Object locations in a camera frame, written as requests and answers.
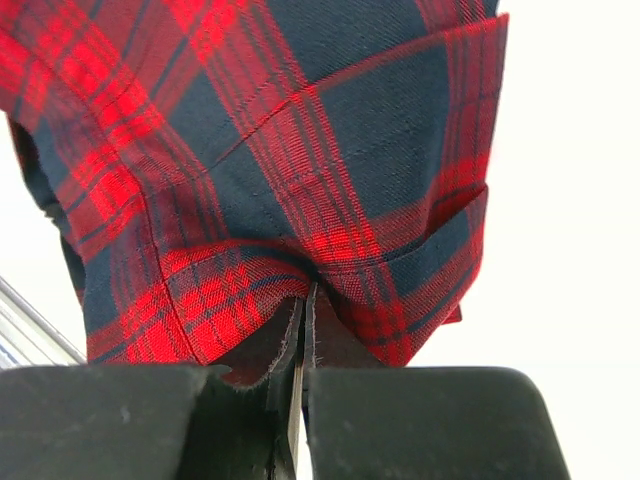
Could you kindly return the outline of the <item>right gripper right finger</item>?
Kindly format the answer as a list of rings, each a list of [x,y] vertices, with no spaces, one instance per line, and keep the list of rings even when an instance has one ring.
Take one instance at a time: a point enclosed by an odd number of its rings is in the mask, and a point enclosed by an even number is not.
[[[543,397],[504,367],[383,365],[313,286],[304,412],[317,479],[565,479]]]

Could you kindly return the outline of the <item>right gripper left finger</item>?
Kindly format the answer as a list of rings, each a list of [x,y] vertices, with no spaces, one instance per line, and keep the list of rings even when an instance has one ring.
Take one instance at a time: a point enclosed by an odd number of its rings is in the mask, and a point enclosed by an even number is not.
[[[216,364],[23,367],[1,376],[5,479],[292,479],[299,300]]]

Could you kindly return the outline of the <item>red plaid skirt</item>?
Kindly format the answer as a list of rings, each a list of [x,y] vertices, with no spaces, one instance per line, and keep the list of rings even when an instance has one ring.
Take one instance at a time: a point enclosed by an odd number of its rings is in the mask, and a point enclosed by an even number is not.
[[[324,287],[406,365],[480,269],[494,1],[5,1],[1,109],[94,363],[210,364]]]

